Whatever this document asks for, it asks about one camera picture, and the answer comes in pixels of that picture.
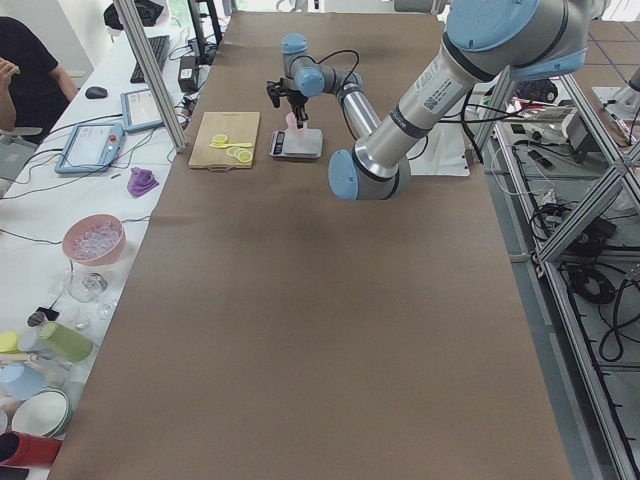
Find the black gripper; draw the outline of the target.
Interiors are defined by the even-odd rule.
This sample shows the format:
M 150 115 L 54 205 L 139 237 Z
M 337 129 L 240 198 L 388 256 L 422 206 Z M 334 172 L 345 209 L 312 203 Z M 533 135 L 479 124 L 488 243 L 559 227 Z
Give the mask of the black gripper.
M 297 125 L 304 125 L 308 121 L 305 105 L 308 98 L 303 94 L 289 94 L 288 101 L 296 119 Z

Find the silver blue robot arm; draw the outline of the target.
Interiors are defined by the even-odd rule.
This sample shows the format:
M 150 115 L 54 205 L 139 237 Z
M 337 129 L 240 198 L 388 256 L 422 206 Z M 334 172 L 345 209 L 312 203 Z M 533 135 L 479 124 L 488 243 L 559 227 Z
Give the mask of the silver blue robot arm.
M 358 139 L 330 159 L 333 194 L 349 201 L 387 200 L 409 183 L 408 152 L 476 84 L 504 70 L 521 81 L 581 68 L 589 24 L 608 6 L 606 1 L 451 2 L 437 56 L 383 119 L 372 110 L 359 75 L 316 62 L 301 34 L 282 38 L 283 76 L 266 90 L 275 106 L 288 99 L 297 127 L 307 120 L 309 98 L 334 95 Z

